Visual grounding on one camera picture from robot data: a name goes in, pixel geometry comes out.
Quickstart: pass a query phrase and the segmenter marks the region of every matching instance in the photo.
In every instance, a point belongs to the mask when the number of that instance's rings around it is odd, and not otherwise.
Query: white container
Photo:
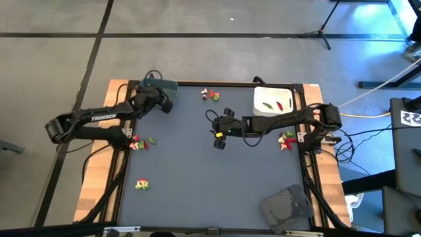
[[[279,109],[276,102],[281,103],[283,111]],[[269,109],[263,103],[272,106]],[[288,89],[265,88],[258,86],[255,88],[253,97],[253,114],[261,116],[275,116],[290,113],[293,111],[292,92]]]

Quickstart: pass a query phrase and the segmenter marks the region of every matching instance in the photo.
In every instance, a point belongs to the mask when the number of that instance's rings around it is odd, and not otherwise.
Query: gray concrete floor
[[[405,1],[393,0],[400,13]],[[0,1],[0,32],[97,32],[106,0]],[[301,33],[316,30],[333,7],[311,0],[121,0],[115,1],[106,32]],[[414,17],[405,18],[411,29]],[[342,3],[326,28],[336,34],[400,34],[385,4]],[[43,125],[71,110],[94,39],[0,38],[0,139],[26,148],[0,158],[0,228],[29,226],[55,146]],[[109,80],[140,79],[149,69],[171,80],[320,84],[325,102],[340,105],[366,90],[360,80],[384,81],[410,64],[404,42],[313,39],[104,39],[83,108],[102,106]],[[391,97],[416,91],[378,91],[343,108],[377,115]],[[388,117],[343,118],[343,129],[384,128]],[[355,138],[355,142],[367,136]],[[74,141],[72,147],[84,142]],[[90,148],[66,156],[46,224],[71,223],[80,192],[82,163]],[[371,173],[393,168],[391,134],[362,145],[354,162]],[[360,171],[346,165],[346,168]]]

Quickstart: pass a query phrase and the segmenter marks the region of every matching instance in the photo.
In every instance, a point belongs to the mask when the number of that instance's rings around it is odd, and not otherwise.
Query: tripod stand
[[[301,35],[298,35],[299,38],[303,38],[303,39],[309,39],[309,38],[322,38],[324,40],[324,43],[326,44],[326,46],[328,47],[329,50],[331,50],[332,48],[330,47],[329,41],[326,38],[326,36],[324,35],[324,28],[326,27],[326,25],[329,22],[330,17],[332,16],[332,14],[334,13],[334,11],[336,10],[336,7],[339,5],[339,2],[341,0],[337,0],[336,4],[334,6],[334,8],[330,11],[330,14],[328,16],[328,18],[326,19],[326,21],[323,23],[322,27],[319,30],[315,30],[315,31],[311,31],[311,32],[307,32]]]

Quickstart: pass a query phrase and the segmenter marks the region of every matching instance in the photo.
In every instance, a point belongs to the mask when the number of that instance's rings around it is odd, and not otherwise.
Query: white sticker
[[[417,113],[401,111],[401,123],[408,126],[421,126],[421,115]]]

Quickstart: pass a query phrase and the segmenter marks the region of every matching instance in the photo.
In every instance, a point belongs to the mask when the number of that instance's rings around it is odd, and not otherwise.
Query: wooden table
[[[109,83],[109,88],[107,91],[107,95],[105,96],[104,106],[113,106],[116,99],[116,93],[118,87],[122,84],[127,84],[128,80],[111,80]],[[124,101],[126,96],[127,89],[122,88],[120,90],[118,101]],[[322,100],[322,93],[320,91],[320,87],[316,84],[304,84],[304,92],[305,92],[305,99],[307,105],[311,103],[321,103]],[[297,108],[300,109],[301,105],[299,104],[299,99],[297,101]],[[100,127],[108,128],[109,126],[114,126],[119,124],[118,119],[113,120],[106,120],[99,123]],[[106,141],[96,141],[93,144],[92,151],[99,149],[106,145]],[[329,151],[331,153],[334,152],[334,149],[330,145],[322,145],[322,149],[325,151]],[[111,166],[111,157],[112,157],[112,148],[104,149],[102,152],[94,155],[87,165],[85,180],[82,185],[82,190],[80,192],[78,206],[76,208],[76,213],[74,216],[75,221],[79,221],[80,219],[84,218],[89,210],[97,203],[98,199],[102,196],[103,192],[105,191],[105,186],[107,182],[108,173]],[[334,210],[336,215],[344,222],[346,225],[350,226],[351,223],[349,221],[349,215],[347,211],[347,207],[345,204],[345,198],[343,194],[343,189],[341,185],[341,179],[339,176],[339,169],[337,167],[336,160],[325,153],[317,155],[317,163],[318,163],[318,170],[320,174],[320,181],[322,184],[322,191],[325,199],[329,203],[330,207]],[[105,220],[111,220],[111,212],[114,207],[114,195],[113,194],[109,201],[108,211],[105,215]],[[317,200],[312,195],[312,203],[314,207],[314,217],[316,221],[316,226],[322,226],[322,221],[320,218],[320,212]]]

